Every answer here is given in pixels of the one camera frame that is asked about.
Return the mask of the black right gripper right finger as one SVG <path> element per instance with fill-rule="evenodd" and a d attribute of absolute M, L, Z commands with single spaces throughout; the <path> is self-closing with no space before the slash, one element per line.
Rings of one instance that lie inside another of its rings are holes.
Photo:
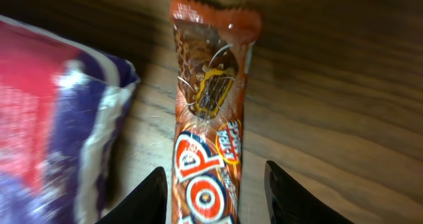
<path fill-rule="evenodd" d="M 265 164 L 264 188 L 271 224 L 352 224 L 274 161 Z"/>

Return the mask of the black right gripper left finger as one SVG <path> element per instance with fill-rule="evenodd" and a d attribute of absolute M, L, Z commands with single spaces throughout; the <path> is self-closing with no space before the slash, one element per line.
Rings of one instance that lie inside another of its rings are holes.
<path fill-rule="evenodd" d="M 165 170 L 157 167 L 96 224 L 165 224 L 167 193 Z"/>

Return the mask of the red white snack bag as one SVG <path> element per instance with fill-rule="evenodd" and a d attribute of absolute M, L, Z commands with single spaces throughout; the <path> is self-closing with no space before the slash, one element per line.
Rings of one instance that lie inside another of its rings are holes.
<path fill-rule="evenodd" d="M 95 223 L 133 64 L 1 17 L 1 222 Z"/>

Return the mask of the orange chocolate bar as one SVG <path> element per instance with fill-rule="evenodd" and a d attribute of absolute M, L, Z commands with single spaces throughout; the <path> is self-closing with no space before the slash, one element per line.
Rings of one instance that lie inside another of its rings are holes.
<path fill-rule="evenodd" d="M 245 91 L 258 12 L 170 4 L 178 58 L 171 221 L 236 223 Z"/>

